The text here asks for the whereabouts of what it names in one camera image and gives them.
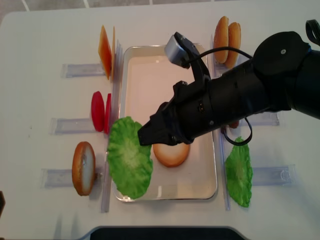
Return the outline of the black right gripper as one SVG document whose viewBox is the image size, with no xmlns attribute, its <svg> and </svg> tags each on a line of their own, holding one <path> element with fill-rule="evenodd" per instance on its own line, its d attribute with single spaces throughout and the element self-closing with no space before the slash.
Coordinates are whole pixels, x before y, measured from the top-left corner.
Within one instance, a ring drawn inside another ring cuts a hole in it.
<svg viewBox="0 0 320 240">
<path fill-rule="evenodd" d="M 194 139 L 213 130 L 213 110 L 208 80 L 173 86 L 174 95 L 160 105 L 155 114 L 138 131 L 141 146 L 191 144 Z"/>
</svg>

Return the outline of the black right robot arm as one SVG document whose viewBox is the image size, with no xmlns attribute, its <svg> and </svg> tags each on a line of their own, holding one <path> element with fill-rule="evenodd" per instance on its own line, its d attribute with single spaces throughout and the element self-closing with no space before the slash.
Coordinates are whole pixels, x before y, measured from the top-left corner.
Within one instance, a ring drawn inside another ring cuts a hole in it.
<svg viewBox="0 0 320 240">
<path fill-rule="evenodd" d="M 202 55 L 180 33 L 165 46 L 169 61 L 192 69 L 138 132 L 142 146 L 191 144 L 195 138 L 263 112 L 320 116 L 320 53 L 294 31 L 264 40 L 247 61 L 211 79 Z"/>
</svg>

